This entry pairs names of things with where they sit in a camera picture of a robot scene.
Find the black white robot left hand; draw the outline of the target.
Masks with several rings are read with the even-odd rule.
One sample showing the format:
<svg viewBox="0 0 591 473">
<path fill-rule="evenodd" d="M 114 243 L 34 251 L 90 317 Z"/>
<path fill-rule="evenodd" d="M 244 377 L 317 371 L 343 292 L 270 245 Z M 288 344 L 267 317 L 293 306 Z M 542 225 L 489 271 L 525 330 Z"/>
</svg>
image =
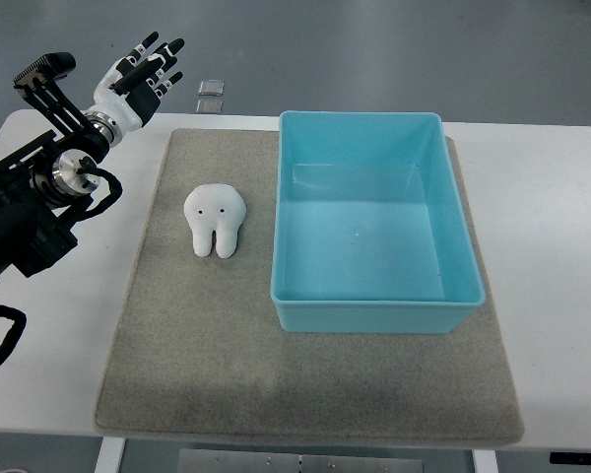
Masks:
<svg viewBox="0 0 591 473">
<path fill-rule="evenodd" d="M 108 135 L 110 144 L 143 128 L 160 107 L 162 98 L 183 77 L 171 69 L 183 48 L 181 38 L 157 44 L 153 32 L 116 61 L 98 83 L 87 119 Z"/>
</svg>

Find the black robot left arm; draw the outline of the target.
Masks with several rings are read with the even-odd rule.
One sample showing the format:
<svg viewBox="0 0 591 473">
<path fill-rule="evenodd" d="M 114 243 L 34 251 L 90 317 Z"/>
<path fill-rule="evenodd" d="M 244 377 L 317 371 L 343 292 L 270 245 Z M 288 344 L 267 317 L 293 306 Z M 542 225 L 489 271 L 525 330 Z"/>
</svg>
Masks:
<svg viewBox="0 0 591 473">
<path fill-rule="evenodd" d="M 111 126 L 80 112 L 57 85 L 75 66 L 68 52 L 47 53 L 14 79 L 53 127 L 0 161 L 0 275 L 10 266 L 26 277 L 50 268 L 77 246 L 74 225 L 122 194 L 99 166 L 115 139 Z"/>
</svg>

